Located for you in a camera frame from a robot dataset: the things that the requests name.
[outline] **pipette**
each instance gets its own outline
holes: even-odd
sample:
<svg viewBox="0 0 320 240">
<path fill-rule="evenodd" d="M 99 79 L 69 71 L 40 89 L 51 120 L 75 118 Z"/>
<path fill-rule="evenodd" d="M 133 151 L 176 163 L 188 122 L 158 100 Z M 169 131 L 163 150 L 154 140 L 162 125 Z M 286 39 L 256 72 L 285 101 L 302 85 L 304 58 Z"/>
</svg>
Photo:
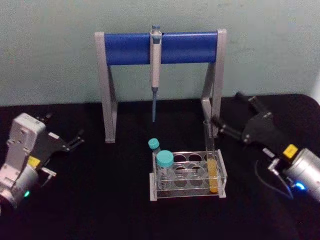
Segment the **pipette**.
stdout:
<svg viewBox="0 0 320 240">
<path fill-rule="evenodd" d="M 161 65 L 162 33 L 159 25 L 152 25 L 150 32 L 150 81 L 152 90 L 152 122 L 156 121 L 157 92 Z"/>
</svg>

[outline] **test tube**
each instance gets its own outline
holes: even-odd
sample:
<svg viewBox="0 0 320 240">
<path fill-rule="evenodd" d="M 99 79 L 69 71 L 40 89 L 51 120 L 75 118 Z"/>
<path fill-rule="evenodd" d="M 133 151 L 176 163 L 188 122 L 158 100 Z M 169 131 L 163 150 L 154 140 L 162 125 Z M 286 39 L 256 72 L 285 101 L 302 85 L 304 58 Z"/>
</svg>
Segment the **test tube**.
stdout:
<svg viewBox="0 0 320 240">
<path fill-rule="evenodd" d="M 160 143 L 156 138 L 151 138 L 148 141 L 148 145 L 149 145 L 149 148 L 154 152 L 155 156 L 157 156 L 157 154 L 161 151 Z"/>
<path fill-rule="evenodd" d="M 213 194 L 218 193 L 218 170 L 215 159 L 215 140 L 213 135 L 213 125 L 210 121 L 203 122 L 206 161 L 209 176 L 209 188 Z"/>
<path fill-rule="evenodd" d="M 162 190 L 170 188 L 169 181 L 172 175 L 171 166 L 174 164 L 174 155 L 168 150 L 162 150 L 156 155 L 158 186 Z"/>
</svg>

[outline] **green led light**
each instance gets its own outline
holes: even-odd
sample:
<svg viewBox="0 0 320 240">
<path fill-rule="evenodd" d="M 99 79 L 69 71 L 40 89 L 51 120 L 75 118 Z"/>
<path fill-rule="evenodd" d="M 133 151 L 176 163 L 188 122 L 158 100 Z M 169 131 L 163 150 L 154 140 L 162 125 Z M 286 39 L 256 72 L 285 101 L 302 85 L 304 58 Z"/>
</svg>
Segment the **green led light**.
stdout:
<svg viewBox="0 0 320 240">
<path fill-rule="evenodd" d="M 24 197 L 28 197 L 30 195 L 30 191 L 26 191 L 25 194 L 24 194 Z"/>
</svg>

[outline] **gray frame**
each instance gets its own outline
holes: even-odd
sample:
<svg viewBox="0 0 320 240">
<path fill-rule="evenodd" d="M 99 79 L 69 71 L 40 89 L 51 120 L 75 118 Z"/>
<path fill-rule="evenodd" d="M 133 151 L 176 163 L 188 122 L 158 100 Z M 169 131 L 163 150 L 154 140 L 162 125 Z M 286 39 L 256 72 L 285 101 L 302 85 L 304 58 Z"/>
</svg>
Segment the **gray frame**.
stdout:
<svg viewBox="0 0 320 240">
<path fill-rule="evenodd" d="M 205 120 L 210 120 L 212 116 L 220 115 L 222 89 L 224 83 L 225 54 L 227 44 L 227 30 L 218 29 L 218 39 L 216 47 L 216 61 L 209 63 L 203 91 L 201 104 Z M 99 72 L 100 94 L 102 101 L 102 112 L 105 130 L 105 142 L 107 144 L 116 142 L 117 107 L 115 87 L 113 83 L 110 67 L 107 65 L 105 33 L 94 33 L 96 55 Z M 213 127 L 213 136 L 217 136 L 218 129 Z"/>
</svg>

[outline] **robotic arm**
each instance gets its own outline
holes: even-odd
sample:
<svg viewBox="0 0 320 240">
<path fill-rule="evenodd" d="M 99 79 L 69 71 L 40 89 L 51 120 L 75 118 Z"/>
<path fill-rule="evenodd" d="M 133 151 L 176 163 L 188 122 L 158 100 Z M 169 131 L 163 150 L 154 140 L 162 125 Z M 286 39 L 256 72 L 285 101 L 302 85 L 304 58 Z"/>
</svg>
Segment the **robotic arm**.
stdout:
<svg viewBox="0 0 320 240">
<path fill-rule="evenodd" d="M 47 174 L 42 187 L 56 173 L 45 167 L 50 156 L 58 151 L 70 152 L 84 142 L 80 134 L 70 142 L 47 132 L 45 123 L 51 117 L 33 118 L 22 113 L 13 120 L 8 152 L 0 168 L 0 216 L 16 209 L 29 190 L 38 183 L 39 173 Z"/>
<path fill-rule="evenodd" d="M 219 128 L 219 132 L 245 145 L 262 147 L 262 151 L 270 158 L 268 169 L 272 173 L 281 179 L 286 176 L 290 182 L 303 186 L 320 202 L 320 158 L 282 134 L 274 125 L 273 114 L 257 97 L 247 98 L 238 92 L 236 98 L 249 103 L 257 114 L 247 122 L 242 132 L 214 116 L 212 122 Z"/>
</svg>

